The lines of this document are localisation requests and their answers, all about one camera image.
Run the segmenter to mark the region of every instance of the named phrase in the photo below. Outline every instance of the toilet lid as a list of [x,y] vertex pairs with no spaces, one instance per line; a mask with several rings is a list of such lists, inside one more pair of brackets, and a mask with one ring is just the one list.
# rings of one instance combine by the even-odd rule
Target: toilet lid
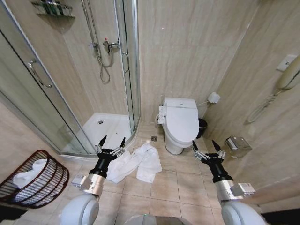
[[198,110],[167,107],[166,126],[174,139],[180,142],[191,142],[199,132]]

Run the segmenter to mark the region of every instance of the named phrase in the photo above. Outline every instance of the floor drain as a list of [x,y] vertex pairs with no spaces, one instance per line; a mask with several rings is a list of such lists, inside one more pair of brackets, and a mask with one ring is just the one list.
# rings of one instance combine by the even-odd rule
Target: floor drain
[[158,137],[157,136],[151,136],[151,141],[152,142],[157,142],[158,141]]

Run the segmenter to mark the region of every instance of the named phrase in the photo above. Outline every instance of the toilet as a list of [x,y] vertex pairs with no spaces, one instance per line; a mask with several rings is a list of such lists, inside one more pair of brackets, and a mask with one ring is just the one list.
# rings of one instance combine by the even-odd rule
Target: toilet
[[191,146],[199,132],[195,100],[165,97],[163,129],[165,147],[171,154],[179,155]]

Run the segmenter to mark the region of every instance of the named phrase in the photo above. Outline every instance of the wicker basket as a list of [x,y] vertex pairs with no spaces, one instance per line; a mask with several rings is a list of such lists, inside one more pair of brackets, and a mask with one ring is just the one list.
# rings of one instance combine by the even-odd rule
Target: wicker basket
[[[47,159],[46,165],[35,179],[19,189],[13,183],[14,176],[30,171],[38,159]],[[0,201],[32,209],[40,208],[57,198],[65,189],[68,180],[68,169],[45,150],[38,150],[0,184]]]

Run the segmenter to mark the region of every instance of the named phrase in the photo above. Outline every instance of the glass panel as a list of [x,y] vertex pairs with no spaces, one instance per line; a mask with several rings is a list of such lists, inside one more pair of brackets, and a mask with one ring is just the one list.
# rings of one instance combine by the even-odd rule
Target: glass panel
[[[54,86],[41,87],[29,72],[26,64],[35,55],[2,4],[0,28],[3,34],[0,35],[0,91],[49,138],[55,148],[79,154],[95,153],[57,89]],[[45,84],[52,83],[39,63],[34,67]]]
[[133,107],[134,126],[137,126],[140,117],[139,99],[139,63],[138,63],[138,35],[137,35],[137,5],[135,0],[123,0],[125,26],[127,36],[127,50],[130,60],[130,86]]
[[125,89],[126,89],[126,96],[127,96],[130,129],[131,129],[131,133],[133,133],[135,130],[135,126],[134,126],[134,115],[133,115],[133,106],[132,106],[132,97],[131,97],[130,68],[128,70],[128,65],[130,66],[130,64],[128,61],[129,57],[126,56],[128,50],[127,50],[127,37],[126,37],[123,0],[115,0],[115,7],[116,7],[119,38],[120,38],[120,51],[123,53],[122,66],[123,66],[123,74],[124,74]]
[[126,94],[129,108],[130,122],[135,130],[140,117],[140,93],[139,93],[139,67],[138,67],[138,42],[136,28],[136,1],[115,0],[118,28],[120,36],[121,50],[129,56],[123,54],[122,62],[124,70],[130,70],[124,74]]

